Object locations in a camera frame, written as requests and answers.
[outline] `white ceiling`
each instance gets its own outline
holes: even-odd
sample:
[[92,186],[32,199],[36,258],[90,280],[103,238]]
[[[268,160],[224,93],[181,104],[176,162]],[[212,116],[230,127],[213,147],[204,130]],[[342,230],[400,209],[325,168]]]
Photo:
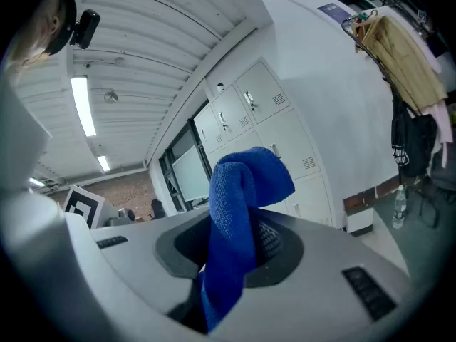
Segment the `white ceiling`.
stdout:
[[[264,22],[255,18],[269,16],[253,4],[258,1],[76,0],[79,13],[93,9],[101,16],[89,48],[68,46],[36,63],[17,88],[53,136],[35,176],[59,182],[100,176],[97,155],[105,155],[112,169],[142,164],[208,53],[247,18],[259,26]],[[88,76],[95,137],[83,134],[70,90],[70,77],[81,74]],[[104,101],[109,90],[118,94],[118,103]]]

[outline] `hanging bag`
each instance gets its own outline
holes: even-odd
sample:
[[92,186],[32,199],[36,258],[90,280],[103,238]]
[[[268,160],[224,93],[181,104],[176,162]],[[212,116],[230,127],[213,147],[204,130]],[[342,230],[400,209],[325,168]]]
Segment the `hanging bag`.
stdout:
[[402,175],[424,175],[437,135],[437,123],[431,115],[418,115],[393,92],[391,147]]

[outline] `fluorescent light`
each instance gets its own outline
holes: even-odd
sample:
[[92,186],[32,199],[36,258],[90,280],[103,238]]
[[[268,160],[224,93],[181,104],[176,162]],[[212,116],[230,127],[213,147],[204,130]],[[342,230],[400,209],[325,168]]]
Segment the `fluorescent light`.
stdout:
[[110,168],[108,165],[108,161],[106,161],[106,156],[98,156],[97,158],[101,167],[103,168],[103,171],[109,171]]
[[42,183],[41,181],[38,181],[37,179],[30,177],[28,180],[29,180],[29,182],[31,182],[32,184],[35,184],[36,186],[45,187],[45,184]]
[[90,137],[97,135],[93,126],[92,114],[90,113],[90,105],[88,102],[87,78],[73,77],[71,79],[71,87],[73,89],[74,102],[78,111],[79,120],[83,125],[85,135]]

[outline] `locker door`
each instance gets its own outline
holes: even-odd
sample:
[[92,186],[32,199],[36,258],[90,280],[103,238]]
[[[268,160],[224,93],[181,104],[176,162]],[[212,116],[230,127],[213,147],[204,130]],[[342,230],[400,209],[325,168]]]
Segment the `locker door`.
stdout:
[[206,155],[223,146],[225,141],[212,108],[208,105],[194,120]]
[[328,195],[322,176],[294,181],[296,191],[285,199],[292,217],[332,226]]
[[207,160],[211,165],[212,171],[214,171],[214,167],[219,162],[220,158],[229,154],[228,147],[223,147],[218,150],[215,150],[213,153],[210,153],[207,156]]
[[216,112],[215,115],[224,129],[228,141],[253,126],[233,85],[215,99],[213,105]]
[[277,202],[276,204],[273,204],[273,205],[268,205],[267,207],[262,207],[262,209],[270,210],[271,212],[277,212],[277,213],[289,215],[288,209],[286,208],[286,205],[285,205],[285,200],[281,201],[281,202]]
[[292,179],[320,171],[314,150],[294,110],[277,114],[262,123],[258,134],[264,147],[280,157]]
[[290,105],[271,73],[258,62],[236,80],[257,123]]
[[239,138],[236,138],[229,145],[229,152],[242,152],[245,150],[250,150],[252,147],[263,147],[261,140],[258,137],[258,133],[253,130],[250,133],[241,135]]

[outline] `brick wall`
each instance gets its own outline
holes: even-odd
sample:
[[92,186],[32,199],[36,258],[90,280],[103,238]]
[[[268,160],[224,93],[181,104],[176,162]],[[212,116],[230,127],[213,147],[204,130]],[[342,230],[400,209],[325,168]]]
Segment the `brick wall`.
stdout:
[[[136,217],[142,217],[144,220],[150,219],[150,202],[156,198],[147,171],[97,182],[83,186],[83,189],[106,198],[117,209],[131,209]],[[67,194],[68,191],[54,192],[49,197],[62,207]]]

